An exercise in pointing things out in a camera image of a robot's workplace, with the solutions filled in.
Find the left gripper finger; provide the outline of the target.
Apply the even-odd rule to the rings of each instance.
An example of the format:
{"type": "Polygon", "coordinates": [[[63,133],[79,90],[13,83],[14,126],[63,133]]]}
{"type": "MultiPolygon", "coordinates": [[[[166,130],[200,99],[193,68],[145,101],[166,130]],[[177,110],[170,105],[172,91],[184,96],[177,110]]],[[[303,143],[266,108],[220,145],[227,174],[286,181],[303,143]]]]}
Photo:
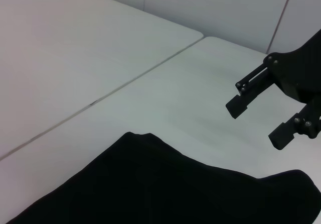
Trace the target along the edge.
{"type": "Polygon", "coordinates": [[[320,103],[311,102],[287,122],[281,123],[268,137],[276,149],[282,150],[294,139],[296,133],[315,139],[319,132],[320,103]]]}
{"type": "Polygon", "coordinates": [[[274,84],[273,76],[267,68],[268,63],[271,63],[272,60],[272,56],[265,57],[261,65],[235,84],[239,95],[233,97],[226,104],[232,118],[237,119],[247,110],[249,103],[274,84]]]}

